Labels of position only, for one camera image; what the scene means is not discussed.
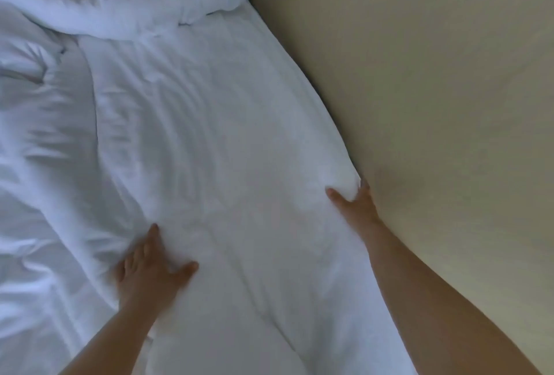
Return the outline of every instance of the wall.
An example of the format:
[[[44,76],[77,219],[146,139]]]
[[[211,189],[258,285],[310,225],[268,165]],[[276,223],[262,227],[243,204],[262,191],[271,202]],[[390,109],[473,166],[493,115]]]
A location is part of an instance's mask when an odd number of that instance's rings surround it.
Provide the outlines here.
[[[554,373],[554,0],[252,0],[379,209]]]

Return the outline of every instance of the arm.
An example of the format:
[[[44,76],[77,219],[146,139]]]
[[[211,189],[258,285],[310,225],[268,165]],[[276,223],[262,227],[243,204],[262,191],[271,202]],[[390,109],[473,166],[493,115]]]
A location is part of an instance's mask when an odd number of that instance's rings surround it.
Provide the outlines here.
[[[363,182],[352,202],[327,195],[360,235],[419,375],[540,375],[481,311],[416,257],[380,220]]]
[[[120,311],[60,375],[130,375],[154,321],[197,269],[198,263],[190,262],[170,273],[158,226],[152,225],[115,268]]]

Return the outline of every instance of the bed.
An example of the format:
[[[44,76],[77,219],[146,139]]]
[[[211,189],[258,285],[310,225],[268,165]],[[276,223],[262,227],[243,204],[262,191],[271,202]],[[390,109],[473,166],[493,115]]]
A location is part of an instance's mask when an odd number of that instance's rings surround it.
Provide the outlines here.
[[[63,368],[115,312],[110,268],[157,222],[171,260],[201,269],[136,373],[415,373],[323,191],[353,195],[356,170],[247,0],[0,10],[3,372]]]

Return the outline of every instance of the forearm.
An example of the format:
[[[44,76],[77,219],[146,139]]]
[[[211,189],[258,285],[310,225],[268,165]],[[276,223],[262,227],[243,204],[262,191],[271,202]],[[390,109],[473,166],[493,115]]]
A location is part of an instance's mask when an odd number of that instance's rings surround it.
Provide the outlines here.
[[[60,375],[130,375],[156,312],[140,303],[122,308]]]
[[[420,375],[539,374],[465,297],[383,224],[361,234],[383,298]]]

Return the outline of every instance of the hand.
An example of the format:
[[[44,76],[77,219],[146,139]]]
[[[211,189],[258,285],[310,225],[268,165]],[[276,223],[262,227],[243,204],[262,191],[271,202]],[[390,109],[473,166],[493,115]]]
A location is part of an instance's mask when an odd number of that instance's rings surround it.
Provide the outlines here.
[[[325,189],[327,196],[340,211],[350,227],[355,230],[362,239],[376,227],[383,227],[384,223],[377,213],[377,208],[371,197],[371,189],[365,179],[362,180],[356,198],[349,202],[337,190],[328,187]]]
[[[160,229],[153,224],[147,236],[114,268],[119,308],[134,303],[157,316],[171,305],[197,270],[198,263],[191,261],[175,273],[169,271]]]

